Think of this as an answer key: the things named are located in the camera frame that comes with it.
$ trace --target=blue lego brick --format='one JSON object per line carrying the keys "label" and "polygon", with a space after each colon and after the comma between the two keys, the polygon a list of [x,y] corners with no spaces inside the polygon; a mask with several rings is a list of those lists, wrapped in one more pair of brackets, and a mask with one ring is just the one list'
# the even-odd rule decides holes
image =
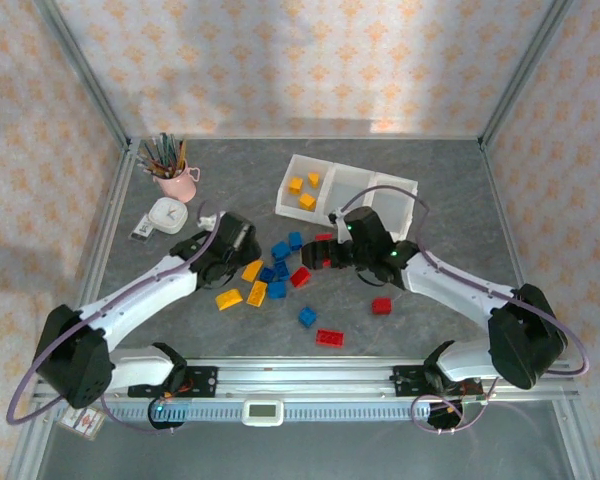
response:
{"label": "blue lego brick", "polygon": [[277,261],[284,260],[289,255],[291,255],[291,250],[289,250],[289,245],[284,242],[276,243],[271,249],[271,255]]}
{"label": "blue lego brick", "polygon": [[260,272],[260,277],[258,278],[258,280],[260,280],[261,282],[264,283],[271,283],[273,282],[273,279],[276,276],[276,272],[275,270],[269,268],[269,267],[264,267],[262,269],[262,271]]}
{"label": "blue lego brick", "polygon": [[284,260],[276,262],[275,269],[276,275],[278,275],[278,280],[285,281],[289,280],[289,277],[291,277],[289,269],[287,268],[287,262],[285,262]]}
{"label": "blue lego brick", "polygon": [[300,315],[298,315],[298,320],[305,327],[309,328],[316,321],[316,312],[311,310],[309,307],[304,307],[300,310]]}
{"label": "blue lego brick", "polygon": [[302,235],[300,235],[300,232],[291,232],[289,234],[289,246],[292,252],[302,248]]}
{"label": "blue lego brick", "polygon": [[269,298],[284,298],[287,296],[287,288],[284,282],[271,282],[267,287]]}

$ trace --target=small display screen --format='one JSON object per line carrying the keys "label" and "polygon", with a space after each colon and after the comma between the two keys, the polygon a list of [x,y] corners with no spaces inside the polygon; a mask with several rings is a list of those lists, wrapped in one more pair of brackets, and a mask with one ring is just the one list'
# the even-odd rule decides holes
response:
{"label": "small display screen", "polygon": [[275,417],[276,406],[275,405],[250,405],[249,406],[250,417]]}

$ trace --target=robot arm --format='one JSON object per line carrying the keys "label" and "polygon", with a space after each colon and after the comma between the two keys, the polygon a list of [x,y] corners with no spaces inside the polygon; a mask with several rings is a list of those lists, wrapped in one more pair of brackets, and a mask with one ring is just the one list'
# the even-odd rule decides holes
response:
{"label": "robot arm", "polygon": [[[206,220],[204,226],[213,229],[215,220]],[[209,248],[196,261],[188,262],[209,235],[202,231],[180,242],[151,270],[101,300],[75,311],[61,305],[49,314],[36,356],[67,329],[95,312],[106,312],[63,342],[37,370],[73,408],[91,404],[105,391],[133,385],[162,386],[165,392],[182,385],[186,362],[169,346],[117,346],[162,308],[233,275],[261,255],[253,224],[228,212],[221,216]]]}
{"label": "robot arm", "polygon": [[447,265],[429,252],[425,255],[412,242],[393,242],[370,207],[358,207],[334,220],[339,233],[346,232],[346,239],[305,245],[305,266],[369,270],[381,282],[446,305],[488,333],[482,340],[445,342],[427,358],[425,373],[436,390],[471,377],[502,377],[518,388],[530,389],[566,348],[566,337],[560,330],[509,302],[515,296],[553,316],[538,288],[526,284],[516,290],[494,284]]}

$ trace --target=gray table surface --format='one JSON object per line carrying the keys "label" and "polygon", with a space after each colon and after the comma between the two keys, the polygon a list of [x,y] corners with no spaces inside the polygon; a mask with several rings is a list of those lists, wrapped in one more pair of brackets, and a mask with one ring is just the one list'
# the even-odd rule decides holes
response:
{"label": "gray table surface", "polygon": [[38,479],[569,480],[560,438],[548,401],[494,402],[453,436],[393,422],[214,422],[153,437],[107,422],[88,442],[55,425]]}
{"label": "gray table surface", "polygon": [[[263,258],[290,231],[305,239],[325,227],[275,215],[276,193],[291,156],[302,154],[419,182],[418,192],[431,206],[424,238],[439,258],[474,275],[515,284],[487,172],[473,141],[407,140],[196,140],[187,145],[192,166],[202,170],[190,219],[176,235],[155,232],[146,243],[129,239],[145,212],[161,196],[148,175],[134,168],[101,286],[101,296],[127,284],[154,266],[169,248],[196,233],[195,211],[202,200],[234,210],[257,228]],[[416,208],[416,219],[421,212]],[[289,261],[300,266],[298,254]],[[373,288],[349,270],[315,272],[309,285],[288,289],[283,300],[265,299],[261,308],[245,302],[219,312],[215,297],[238,288],[246,299],[251,285],[236,275],[226,287],[200,290],[183,298],[133,331],[123,346],[165,342],[185,357],[400,355],[426,357],[445,340],[467,340],[483,333],[471,321],[421,295],[393,286]],[[391,315],[374,316],[371,302],[389,296]],[[297,320],[304,306],[318,314],[307,330]],[[345,346],[315,345],[317,328],[345,332]]]}

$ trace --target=yellow lego brick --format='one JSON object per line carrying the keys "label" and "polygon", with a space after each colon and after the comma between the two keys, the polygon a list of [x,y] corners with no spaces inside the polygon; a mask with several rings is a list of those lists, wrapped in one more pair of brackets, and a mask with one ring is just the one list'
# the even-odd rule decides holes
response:
{"label": "yellow lego brick", "polygon": [[289,182],[289,192],[294,195],[300,195],[302,191],[302,179],[300,177],[293,177]]}
{"label": "yellow lego brick", "polygon": [[267,284],[261,282],[260,280],[256,280],[253,283],[253,288],[251,289],[251,293],[249,294],[249,298],[247,299],[247,305],[252,305],[254,307],[259,307],[262,305],[262,301],[264,300],[264,294],[267,292]]}
{"label": "yellow lego brick", "polygon": [[255,260],[247,265],[247,268],[242,272],[242,279],[247,282],[253,282],[258,276],[258,272],[262,268],[264,262],[262,260]]}
{"label": "yellow lego brick", "polygon": [[318,188],[320,185],[320,174],[316,172],[309,172],[309,185],[313,188]]}
{"label": "yellow lego brick", "polygon": [[237,288],[221,293],[216,297],[216,305],[218,305],[218,310],[224,310],[226,308],[233,307],[236,303],[240,303],[241,301],[242,295],[240,295],[240,292]]}
{"label": "yellow lego brick", "polygon": [[304,208],[310,212],[313,212],[316,209],[316,199],[308,193],[303,193],[298,199],[298,203],[300,204],[300,208]]}

